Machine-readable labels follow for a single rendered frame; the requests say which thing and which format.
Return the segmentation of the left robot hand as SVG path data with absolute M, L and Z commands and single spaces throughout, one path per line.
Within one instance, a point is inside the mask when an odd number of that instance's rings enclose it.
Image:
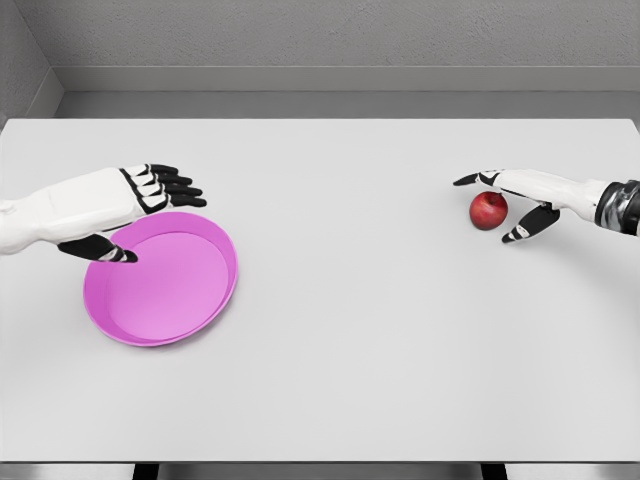
M 170 208 L 203 208 L 203 192 L 172 166 L 105 168 L 46 189 L 46 239 L 58 250 L 96 262 L 135 263 L 137 255 L 103 236 Z

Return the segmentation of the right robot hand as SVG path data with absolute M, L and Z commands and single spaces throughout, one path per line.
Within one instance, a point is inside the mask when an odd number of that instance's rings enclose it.
M 593 222 L 602 187 L 606 187 L 599 181 L 576 182 L 535 170 L 480 171 L 454 181 L 453 185 L 472 183 L 483 183 L 539 203 L 502 237 L 505 244 L 541 233 L 559 219 L 563 208 L 570 209 L 583 220 Z

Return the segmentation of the red apple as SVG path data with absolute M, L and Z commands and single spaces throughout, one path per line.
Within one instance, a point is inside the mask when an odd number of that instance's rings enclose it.
M 469 218 L 475 228 L 483 231 L 493 230 L 504 222 L 508 211 L 508 203 L 502 194 L 485 191 L 472 200 Z

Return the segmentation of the pink round plate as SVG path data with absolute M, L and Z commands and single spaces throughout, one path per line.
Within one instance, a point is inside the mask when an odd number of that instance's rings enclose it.
M 230 236 L 190 213 L 145 217 L 111 236 L 135 263 L 89 265 L 85 309 L 106 336 L 137 347 L 185 339 L 213 321 L 235 289 L 238 259 Z

